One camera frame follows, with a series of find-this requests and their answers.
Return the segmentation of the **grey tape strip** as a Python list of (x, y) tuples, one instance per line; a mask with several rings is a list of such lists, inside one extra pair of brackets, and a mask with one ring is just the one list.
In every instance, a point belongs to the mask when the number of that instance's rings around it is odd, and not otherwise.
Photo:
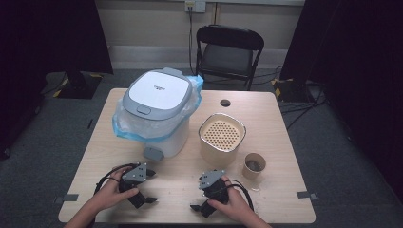
[(56, 197), (54, 203), (63, 204), (66, 201), (76, 201), (78, 199), (78, 194), (65, 194), (63, 196)]
[(316, 193), (310, 193), (308, 191), (297, 192), (297, 197), (299, 199), (318, 200), (318, 196)]

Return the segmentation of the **white pedal trash can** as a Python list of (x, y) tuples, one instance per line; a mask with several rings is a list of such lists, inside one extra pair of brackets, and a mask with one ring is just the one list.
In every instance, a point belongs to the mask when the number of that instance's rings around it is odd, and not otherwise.
[(153, 161), (176, 156), (189, 132), (191, 81), (176, 69), (151, 70), (125, 92), (115, 114), (116, 130), (144, 144)]

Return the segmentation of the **white wall socket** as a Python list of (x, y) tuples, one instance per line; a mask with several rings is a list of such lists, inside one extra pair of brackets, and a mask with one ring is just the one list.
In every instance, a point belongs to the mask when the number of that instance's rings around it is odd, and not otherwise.
[(186, 12), (205, 13), (206, 2), (203, 0), (185, 0), (184, 10)]

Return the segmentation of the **brown paper cup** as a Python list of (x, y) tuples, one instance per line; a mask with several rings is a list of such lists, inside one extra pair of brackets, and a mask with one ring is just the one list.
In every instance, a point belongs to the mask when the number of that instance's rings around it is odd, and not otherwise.
[(254, 180), (265, 169), (266, 160), (258, 153), (249, 153), (243, 163), (242, 175), (248, 180)]

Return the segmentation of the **dark curtain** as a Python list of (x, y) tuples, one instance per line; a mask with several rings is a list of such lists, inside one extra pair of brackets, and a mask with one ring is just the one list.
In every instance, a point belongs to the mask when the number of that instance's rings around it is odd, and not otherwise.
[(325, 84), (403, 202), (403, 0), (305, 0), (280, 77)]
[(0, 160), (51, 72), (113, 72), (95, 0), (0, 0)]

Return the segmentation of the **person's right hand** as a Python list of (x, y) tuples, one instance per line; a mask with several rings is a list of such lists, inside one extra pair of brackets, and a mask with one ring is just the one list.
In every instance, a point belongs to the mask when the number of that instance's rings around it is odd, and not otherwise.
[(228, 186), (228, 202), (223, 204), (214, 199), (209, 199), (207, 203), (218, 211), (224, 213), (230, 219), (240, 222), (243, 225), (247, 225), (249, 219), (252, 218), (255, 213), (244, 200), (240, 191), (231, 186), (231, 181), (226, 176), (222, 176), (221, 179)]

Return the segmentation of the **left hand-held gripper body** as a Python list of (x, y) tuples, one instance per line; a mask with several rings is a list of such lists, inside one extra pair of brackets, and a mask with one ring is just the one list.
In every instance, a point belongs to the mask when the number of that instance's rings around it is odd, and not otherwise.
[(145, 163), (138, 163), (132, 169), (124, 171), (119, 183), (119, 190), (125, 192), (136, 188), (147, 179), (147, 168)]

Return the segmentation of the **beige strainer container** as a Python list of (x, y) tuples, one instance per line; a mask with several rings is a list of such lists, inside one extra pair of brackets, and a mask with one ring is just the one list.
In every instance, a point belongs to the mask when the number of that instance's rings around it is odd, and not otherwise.
[(246, 127), (239, 120), (215, 113), (199, 128), (201, 156), (216, 167), (225, 168), (237, 157), (238, 148), (246, 136)]

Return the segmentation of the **clear blue-edged trash bag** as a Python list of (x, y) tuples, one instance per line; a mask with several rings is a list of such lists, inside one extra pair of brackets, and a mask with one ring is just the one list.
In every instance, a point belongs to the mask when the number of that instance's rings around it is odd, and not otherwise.
[(199, 107), (203, 78), (151, 70), (136, 79), (116, 104), (115, 135), (143, 143), (171, 137)]

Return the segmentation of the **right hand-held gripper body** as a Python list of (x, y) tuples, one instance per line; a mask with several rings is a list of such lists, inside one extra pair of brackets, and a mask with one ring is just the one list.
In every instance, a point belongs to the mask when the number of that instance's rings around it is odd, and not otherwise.
[(229, 200), (227, 185), (221, 178), (224, 174), (224, 170), (205, 171), (201, 174), (199, 183), (199, 188), (207, 198), (223, 204)]

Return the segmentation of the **black stand base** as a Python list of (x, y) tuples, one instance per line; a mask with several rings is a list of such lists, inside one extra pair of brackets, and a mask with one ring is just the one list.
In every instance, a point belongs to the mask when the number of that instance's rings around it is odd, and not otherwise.
[(67, 71), (67, 78), (61, 87), (54, 93), (59, 99), (87, 99), (90, 100), (98, 88), (103, 77), (94, 73)]
[(299, 83), (293, 79), (271, 81), (275, 95), (279, 101), (285, 103), (312, 103), (314, 98), (304, 83)]

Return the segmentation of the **person's left hand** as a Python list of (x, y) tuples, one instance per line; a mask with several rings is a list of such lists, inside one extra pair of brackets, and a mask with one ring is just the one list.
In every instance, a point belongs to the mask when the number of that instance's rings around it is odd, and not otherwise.
[(128, 167), (112, 172), (107, 177), (106, 183), (103, 184), (101, 189), (91, 198), (92, 207), (97, 212), (115, 206), (119, 202), (134, 197), (139, 193), (137, 188), (132, 188), (124, 192), (119, 190), (121, 176), (126, 170), (128, 170)]

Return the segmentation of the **black folding chair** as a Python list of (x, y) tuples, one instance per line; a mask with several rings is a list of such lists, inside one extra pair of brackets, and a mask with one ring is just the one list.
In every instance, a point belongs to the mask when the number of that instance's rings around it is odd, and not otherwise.
[(198, 29), (196, 73), (244, 81), (249, 90), (253, 83), (263, 38), (255, 31), (222, 25)]

